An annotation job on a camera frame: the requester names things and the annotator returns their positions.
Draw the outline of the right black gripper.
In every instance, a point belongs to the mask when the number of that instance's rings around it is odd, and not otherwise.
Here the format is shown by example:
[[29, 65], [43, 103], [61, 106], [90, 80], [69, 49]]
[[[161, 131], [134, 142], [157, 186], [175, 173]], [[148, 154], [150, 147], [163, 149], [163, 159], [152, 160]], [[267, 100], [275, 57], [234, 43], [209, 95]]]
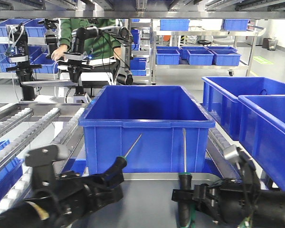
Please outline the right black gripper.
[[195, 185], [192, 190], [174, 189], [172, 200], [182, 206], [194, 204], [197, 211], [211, 216], [218, 223], [251, 220], [261, 190], [255, 165], [241, 147], [237, 147], [233, 154], [225, 155], [225, 158], [234, 160], [239, 179], [223, 178], [211, 185]]

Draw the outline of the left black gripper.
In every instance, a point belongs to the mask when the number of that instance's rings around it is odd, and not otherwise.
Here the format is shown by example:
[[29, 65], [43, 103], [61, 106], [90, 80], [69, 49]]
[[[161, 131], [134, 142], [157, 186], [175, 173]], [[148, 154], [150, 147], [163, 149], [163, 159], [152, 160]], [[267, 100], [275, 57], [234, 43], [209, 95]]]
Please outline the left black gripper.
[[27, 152], [25, 164], [32, 168], [33, 200], [49, 200], [59, 212], [62, 212], [66, 204], [73, 206], [78, 200], [82, 209], [87, 213], [93, 213], [123, 198], [121, 184], [114, 188], [100, 184], [101, 173], [83, 177], [74, 171], [67, 171], [56, 175], [53, 163], [66, 158], [67, 150], [61, 144], [49, 144]]

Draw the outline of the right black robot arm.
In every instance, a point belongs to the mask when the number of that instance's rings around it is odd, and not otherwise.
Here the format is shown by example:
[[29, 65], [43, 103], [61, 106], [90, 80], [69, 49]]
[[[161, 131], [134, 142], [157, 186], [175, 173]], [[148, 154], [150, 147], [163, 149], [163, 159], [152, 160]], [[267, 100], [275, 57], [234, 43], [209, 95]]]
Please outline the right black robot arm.
[[250, 157], [237, 147], [231, 158], [238, 167], [238, 179], [223, 178], [211, 185], [190, 185], [191, 176], [180, 173], [180, 188], [172, 191], [178, 203], [179, 224], [193, 223], [193, 210], [213, 218], [220, 225], [235, 228], [285, 228], [285, 191], [263, 190]]

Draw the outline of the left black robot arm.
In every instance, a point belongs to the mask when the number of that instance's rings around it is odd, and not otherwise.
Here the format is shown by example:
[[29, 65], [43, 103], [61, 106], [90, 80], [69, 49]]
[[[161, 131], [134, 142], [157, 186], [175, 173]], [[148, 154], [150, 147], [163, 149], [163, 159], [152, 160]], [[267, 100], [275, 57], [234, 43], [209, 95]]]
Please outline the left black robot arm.
[[74, 171], [56, 175], [53, 163], [68, 157], [61, 144], [28, 151], [25, 164], [32, 167], [33, 194], [0, 213], [0, 228], [65, 228], [123, 198], [124, 156], [103, 173], [81, 177]]

